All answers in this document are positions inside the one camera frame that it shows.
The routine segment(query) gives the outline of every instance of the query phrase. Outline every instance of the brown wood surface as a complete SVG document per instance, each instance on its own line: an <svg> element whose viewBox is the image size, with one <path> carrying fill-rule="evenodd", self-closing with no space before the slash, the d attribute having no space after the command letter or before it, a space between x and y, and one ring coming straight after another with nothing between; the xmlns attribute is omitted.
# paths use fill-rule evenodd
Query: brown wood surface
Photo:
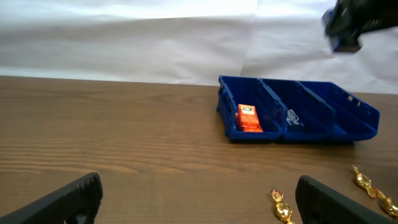
<svg viewBox="0 0 398 224"><path fill-rule="evenodd" d="M379 133L349 145L231 144L217 86L0 77L0 216L98 172L96 223L281 223L303 174L383 214L352 164L398 198L398 96L357 94Z"/></svg>

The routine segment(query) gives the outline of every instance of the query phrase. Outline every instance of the gold wrapped candy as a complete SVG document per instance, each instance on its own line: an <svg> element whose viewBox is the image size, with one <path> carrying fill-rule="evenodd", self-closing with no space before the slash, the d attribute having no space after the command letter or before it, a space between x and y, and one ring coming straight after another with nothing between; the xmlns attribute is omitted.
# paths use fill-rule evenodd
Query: gold wrapped candy
<svg viewBox="0 0 398 224"><path fill-rule="evenodd" d="M382 199L381 207L392 217L398 217L398 201L386 197L379 189L378 196Z"/></svg>
<svg viewBox="0 0 398 224"><path fill-rule="evenodd" d="M286 224L295 224L295 222L290 220L293 211L288 204L282 201L284 195L276 190L271 190L271 197L275 201L275 216Z"/></svg>
<svg viewBox="0 0 398 224"><path fill-rule="evenodd" d="M369 177L366 177L365 175L361 174L356 166L353 165L353 167L356 173L355 177L356 184L365 189L369 197L377 198L377 189L372 187L372 181L369 179Z"/></svg>

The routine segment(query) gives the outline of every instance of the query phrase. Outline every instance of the blue plastic bin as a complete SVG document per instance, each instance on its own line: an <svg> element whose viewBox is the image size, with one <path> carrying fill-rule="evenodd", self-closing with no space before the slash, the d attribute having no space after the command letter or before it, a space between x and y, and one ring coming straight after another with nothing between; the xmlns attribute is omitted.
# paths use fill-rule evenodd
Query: blue plastic bin
<svg viewBox="0 0 398 224"><path fill-rule="evenodd" d="M330 82L227 76L219 82L217 110L231 140L359 141L377 134L378 110ZM239 104L256 107L263 133L236 128ZM288 128L288 110L299 117L303 129Z"/></svg>

